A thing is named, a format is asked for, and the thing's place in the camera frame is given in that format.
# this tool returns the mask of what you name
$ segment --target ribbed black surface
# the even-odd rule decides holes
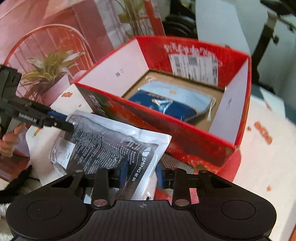
[[[175,210],[167,201],[117,201],[96,211],[76,234],[63,241],[193,241],[219,240],[202,230],[191,213]]]

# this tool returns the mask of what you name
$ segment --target silver screw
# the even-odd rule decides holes
[[[180,207],[185,207],[189,204],[189,201],[186,199],[178,199],[175,201],[175,204]]]
[[[105,199],[94,200],[94,205],[97,207],[103,207],[103,206],[106,206],[107,204],[108,204],[108,201]]]

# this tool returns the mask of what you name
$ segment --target chair backrest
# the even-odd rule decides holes
[[[28,62],[29,58],[42,60],[53,52],[69,51],[84,54],[74,60],[75,66],[70,68],[73,77],[81,70],[88,70],[93,65],[91,50],[83,35],[75,28],[63,24],[50,24],[33,31],[22,37],[11,49],[4,61],[4,65],[16,68],[25,74],[35,70]],[[20,86],[17,95],[24,96],[29,86]]]

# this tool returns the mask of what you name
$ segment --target white fluffy fabric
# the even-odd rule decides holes
[[[5,219],[8,206],[9,204],[0,204],[0,241],[10,241],[13,238]]]

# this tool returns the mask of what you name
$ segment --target open cardboard box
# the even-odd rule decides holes
[[[200,64],[192,69],[189,57]],[[168,73],[183,77],[195,73],[193,77],[200,76],[203,83]],[[194,126],[125,99],[152,74],[214,94],[212,121],[201,120]],[[250,101],[247,54],[193,39],[136,37],[97,63],[76,85],[96,114],[169,134],[172,141],[166,152],[171,156],[233,180]]]

